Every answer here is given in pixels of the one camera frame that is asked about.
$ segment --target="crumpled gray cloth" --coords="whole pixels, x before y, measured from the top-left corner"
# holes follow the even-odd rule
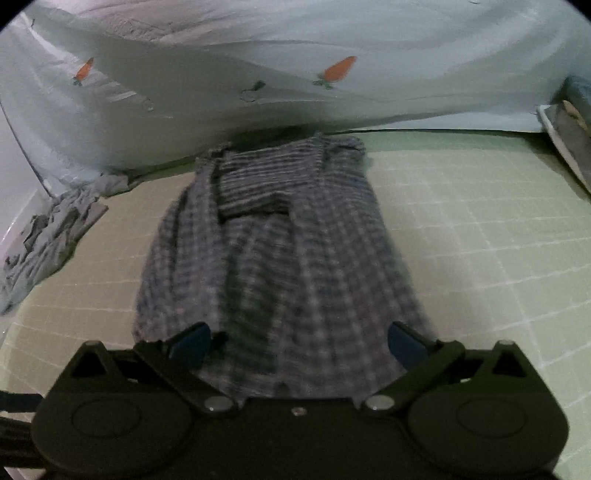
[[[55,198],[35,215],[11,245],[0,273],[0,313],[23,301],[33,287],[56,272],[88,229],[107,211],[97,202],[130,190],[124,175],[102,175],[94,183]]]
[[[152,244],[135,339],[197,322],[223,332],[198,375],[239,402],[282,392],[360,402],[402,375],[391,323],[432,335],[364,153],[356,138],[316,135],[200,166]]]

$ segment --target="green cutting mat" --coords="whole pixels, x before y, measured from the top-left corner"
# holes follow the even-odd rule
[[[591,205],[583,189],[542,136],[358,136],[385,223],[439,334],[472,348],[516,340],[570,420],[558,473],[586,480]],[[46,393],[86,339],[131,345],[145,256],[167,206],[192,178],[154,179],[105,201],[109,211],[74,257],[19,309],[0,348],[0,388]]]
[[[591,204],[541,135],[373,132],[368,177],[443,338],[513,339],[570,421],[557,473],[591,472]]]

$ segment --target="white bedsheet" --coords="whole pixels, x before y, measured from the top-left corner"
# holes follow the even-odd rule
[[[57,191],[280,125],[538,131],[590,32],[559,0],[38,0],[0,98]]]

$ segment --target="gray towel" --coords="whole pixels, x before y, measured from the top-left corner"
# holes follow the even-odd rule
[[[0,273],[0,313],[23,301],[33,287],[67,261],[76,244],[106,212],[99,196],[125,192],[124,175],[103,175],[93,184],[66,192],[48,211],[35,215],[11,245]]]

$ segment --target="fabric fold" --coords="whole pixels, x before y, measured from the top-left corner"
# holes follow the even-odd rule
[[[168,210],[138,294],[136,340],[225,332],[199,376],[241,401],[287,391],[362,400],[404,370],[387,330],[432,336],[356,138],[225,151]]]

